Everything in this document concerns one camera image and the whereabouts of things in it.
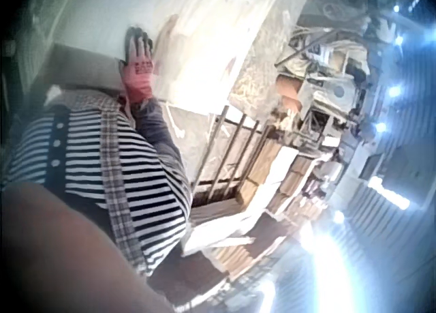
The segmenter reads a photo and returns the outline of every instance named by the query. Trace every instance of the work glove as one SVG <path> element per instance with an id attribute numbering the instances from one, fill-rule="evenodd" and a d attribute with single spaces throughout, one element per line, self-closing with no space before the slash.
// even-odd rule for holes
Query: work glove
<path id="1" fill-rule="evenodd" d="M 122 71 L 122 79 L 130 104 L 141 103 L 153 97 L 151 78 L 153 61 L 151 51 L 153 42 L 141 29 L 134 29 L 126 50 L 126 62 Z"/>

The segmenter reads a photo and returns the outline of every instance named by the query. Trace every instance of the black and white striped shirt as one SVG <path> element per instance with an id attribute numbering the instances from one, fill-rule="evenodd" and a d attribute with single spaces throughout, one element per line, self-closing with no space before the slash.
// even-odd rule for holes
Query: black and white striped shirt
<path id="1" fill-rule="evenodd" d="M 123 113 L 118 113 L 116 129 L 129 212 L 146 273 L 151 274 L 185 234 L 189 185 L 183 168 L 166 164 Z M 13 152 L 7 183 L 32 181 L 49 190 L 61 188 L 107 210 L 102 132 L 98 109 L 48 111 L 23 133 Z"/>

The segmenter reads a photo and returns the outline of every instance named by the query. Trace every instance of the person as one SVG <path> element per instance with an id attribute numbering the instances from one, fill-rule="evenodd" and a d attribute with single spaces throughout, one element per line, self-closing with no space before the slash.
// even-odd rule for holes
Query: person
<path id="1" fill-rule="evenodd" d="M 37 300 L 43 311 L 167 312 L 149 300 L 151 290 L 135 287 L 185 234 L 192 198 L 152 94 L 153 43 L 138 28 L 126 40 L 125 92 L 64 91 L 25 128 L 6 164 L 5 260 L 19 287 L 46 299 Z"/>

